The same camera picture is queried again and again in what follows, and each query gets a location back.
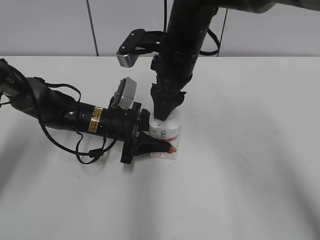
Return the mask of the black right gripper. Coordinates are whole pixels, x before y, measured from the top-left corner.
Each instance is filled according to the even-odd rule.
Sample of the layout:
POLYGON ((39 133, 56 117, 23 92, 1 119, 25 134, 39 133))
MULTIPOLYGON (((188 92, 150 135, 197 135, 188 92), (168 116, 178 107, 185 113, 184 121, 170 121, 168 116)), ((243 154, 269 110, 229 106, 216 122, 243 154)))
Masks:
POLYGON ((153 57, 150 66, 156 72, 157 82, 150 89, 155 119, 165 121, 183 103, 186 92, 180 90, 191 81, 199 54, 192 49, 160 43, 159 53, 153 57))

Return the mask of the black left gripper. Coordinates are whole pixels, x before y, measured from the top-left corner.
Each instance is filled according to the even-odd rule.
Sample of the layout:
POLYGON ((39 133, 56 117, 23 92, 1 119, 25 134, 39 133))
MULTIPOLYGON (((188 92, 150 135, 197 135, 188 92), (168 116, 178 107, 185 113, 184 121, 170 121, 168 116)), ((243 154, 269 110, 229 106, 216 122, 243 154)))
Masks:
POLYGON ((132 108, 104 108, 99 121, 99 135, 123 142, 120 162, 131 164, 134 156, 150 153, 168 153, 172 145, 149 136, 151 113, 141 103, 134 102, 132 108))

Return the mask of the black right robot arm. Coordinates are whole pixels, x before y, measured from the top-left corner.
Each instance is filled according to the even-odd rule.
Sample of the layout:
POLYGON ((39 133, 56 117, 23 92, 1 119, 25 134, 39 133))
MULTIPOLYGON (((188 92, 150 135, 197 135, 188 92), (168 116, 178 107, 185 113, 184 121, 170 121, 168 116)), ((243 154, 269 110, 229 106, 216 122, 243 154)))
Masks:
POLYGON ((175 0, 166 32, 144 31, 136 33, 130 46, 137 55, 157 52, 151 69, 156 72, 156 83, 150 94, 155 119, 165 121, 185 98, 183 87, 189 83, 206 34, 218 42, 209 29, 219 8, 262 14, 276 4, 319 11, 318 0, 175 0))

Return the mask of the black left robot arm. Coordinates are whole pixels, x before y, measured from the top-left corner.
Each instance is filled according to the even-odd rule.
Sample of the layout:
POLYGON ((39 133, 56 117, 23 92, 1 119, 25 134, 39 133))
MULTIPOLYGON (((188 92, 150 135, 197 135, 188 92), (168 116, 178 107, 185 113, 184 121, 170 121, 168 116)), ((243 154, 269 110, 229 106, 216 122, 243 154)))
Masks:
POLYGON ((26 77, 5 59, 0 60, 0 94, 7 97, 7 104, 37 119, 45 136, 58 148, 75 155, 83 165, 97 162, 118 141, 123 142, 120 161, 124 164, 130 164, 134 156, 154 152, 155 140, 146 133, 150 112, 138 102, 129 106, 117 102, 128 83, 129 79, 123 79, 108 107, 103 108, 57 90, 79 91, 70 84, 52 84, 41 77, 26 77), (102 146, 81 152, 77 143, 71 149, 58 143, 48 128, 72 131, 80 137, 100 136, 102 146))

